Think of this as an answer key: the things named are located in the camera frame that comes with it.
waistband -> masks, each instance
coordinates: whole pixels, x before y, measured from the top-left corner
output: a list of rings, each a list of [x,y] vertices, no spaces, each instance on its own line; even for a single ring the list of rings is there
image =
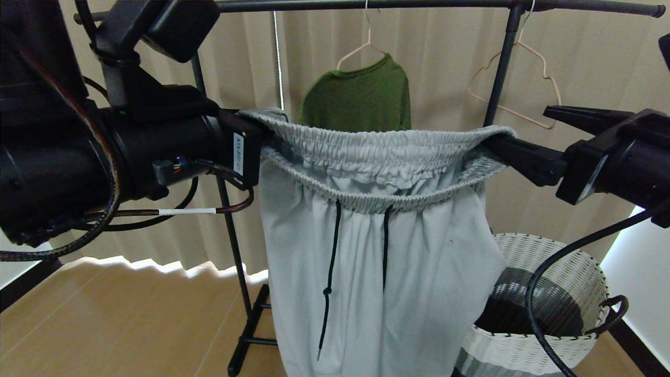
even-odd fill
[[[289,123],[278,109],[241,111],[240,115],[264,123],[283,141],[281,147],[263,148],[263,156],[328,200],[358,212],[416,211],[448,200],[460,189],[495,175],[506,166],[487,156],[477,145],[496,134],[516,136],[513,129],[489,126],[466,132],[389,131],[348,133]],[[437,176],[465,160],[463,170],[449,187],[422,195],[370,195],[346,193],[329,187],[298,170],[282,153],[290,148],[305,168],[324,170],[332,176],[349,176],[359,182],[392,184],[408,189]]]

brown tile floor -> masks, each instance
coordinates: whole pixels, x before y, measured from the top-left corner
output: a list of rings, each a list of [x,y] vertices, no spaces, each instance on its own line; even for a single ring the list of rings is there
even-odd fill
[[[253,297],[260,286],[250,286]],[[244,324],[235,276],[77,261],[2,313],[0,374],[226,376]],[[274,336],[269,313],[257,335]],[[577,371],[582,377],[642,376],[609,334]],[[240,376],[285,376],[279,350],[252,345]]]

green t-shirt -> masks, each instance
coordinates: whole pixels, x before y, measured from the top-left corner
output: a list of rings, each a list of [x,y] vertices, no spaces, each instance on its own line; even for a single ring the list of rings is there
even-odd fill
[[[299,123],[334,131],[411,129],[409,83],[391,55],[372,66],[327,72],[312,86],[300,110]]]

black metal rack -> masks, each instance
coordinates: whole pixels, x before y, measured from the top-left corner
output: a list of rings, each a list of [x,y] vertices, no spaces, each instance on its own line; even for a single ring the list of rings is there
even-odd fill
[[[297,10],[326,10],[326,9],[363,9],[365,0],[232,0],[216,2],[221,13],[257,12],[257,11],[297,11]],[[533,0],[368,0],[369,8],[426,8],[426,7],[495,7],[508,8],[509,16],[505,28],[505,39],[502,43],[500,62],[496,70],[493,88],[486,108],[484,127],[492,125],[496,115],[496,109],[503,91],[505,75],[512,55],[512,48],[521,22],[521,16],[530,10]],[[601,0],[537,0],[533,11],[546,11],[550,9],[577,9],[586,11],[604,11],[613,13],[628,13],[661,17],[665,12],[664,5],[647,5],[636,3],[619,3],[615,1]],[[94,13],[93,17],[100,20],[106,12]],[[193,73],[198,89],[205,93],[204,78],[200,59],[195,55],[191,60]],[[217,178],[219,195],[223,207],[230,206],[225,180]],[[247,312],[247,324],[239,338],[237,348],[232,355],[228,365],[228,375],[237,376],[244,364],[249,346],[251,344],[277,345],[275,339],[265,339],[254,336],[256,327],[265,309],[271,309],[267,304],[269,287],[264,284],[256,298],[253,306],[249,297],[249,289],[245,280],[245,272],[242,266],[239,244],[235,224],[230,213],[224,214],[232,254],[237,268],[237,276],[240,282],[242,298]]]

clothes hanger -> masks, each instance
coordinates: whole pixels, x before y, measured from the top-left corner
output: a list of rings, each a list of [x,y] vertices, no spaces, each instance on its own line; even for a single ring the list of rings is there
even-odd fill
[[[514,43],[514,46],[523,47],[524,49],[526,49],[527,51],[529,51],[533,55],[540,58],[540,60],[542,60],[542,78],[544,78],[545,80],[551,81],[551,84],[553,85],[554,93],[556,94],[556,102],[558,102],[558,105],[560,106],[560,105],[563,105],[563,101],[561,100],[561,91],[558,89],[558,85],[556,84],[556,80],[552,76],[547,75],[547,59],[542,54],[540,54],[538,51],[536,51],[534,48],[528,46],[526,43],[524,43],[522,41],[523,28],[526,26],[526,21],[528,21],[528,18],[531,16],[534,8],[535,8],[535,0],[533,0],[533,4],[531,5],[531,10],[528,12],[528,15],[523,20],[523,24],[521,24],[521,30],[519,31],[519,39]],[[485,70],[488,70],[491,67],[491,64],[493,63],[493,60],[498,58],[500,56],[500,54],[502,54],[502,51],[500,51],[497,54],[495,54],[494,56],[492,56],[491,59],[488,61],[488,64],[486,66],[483,66],[482,68],[479,68],[479,70],[474,74],[474,76],[470,79],[470,82],[468,83],[468,93],[471,96],[473,96],[474,98],[477,98],[478,100],[480,100],[482,102],[488,103],[488,101],[486,99],[483,99],[482,97],[479,97],[478,95],[476,95],[472,92],[472,89],[471,89],[472,83],[474,82],[474,80],[477,78],[477,76],[481,72],[483,72]],[[529,122],[531,122],[535,125],[538,125],[538,126],[544,128],[544,129],[553,129],[554,126],[556,126],[556,122],[557,122],[556,120],[551,122],[551,124],[546,125],[546,124],[544,124],[540,121],[537,121],[533,118],[527,117],[526,115],[523,115],[523,114],[521,114],[517,111],[509,109],[508,107],[498,105],[498,108],[503,109],[503,110],[507,111],[508,113],[516,115],[517,117],[520,117],[521,119],[529,121]]]
[[[342,59],[340,59],[340,61],[337,63],[337,68],[336,68],[337,70],[340,70],[340,67],[342,66],[342,63],[345,60],[354,56],[357,52],[362,51],[366,47],[372,47],[375,50],[381,52],[382,54],[386,54],[386,52],[384,50],[380,49],[379,47],[375,46],[372,43],[373,28],[372,28],[372,23],[370,22],[370,15],[368,14],[368,0],[365,0],[365,19],[367,19],[367,21],[368,21],[368,42],[363,44],[361,47],[353,50],[352,52],[349,52],[347,55],[344,55],[344,57]]]

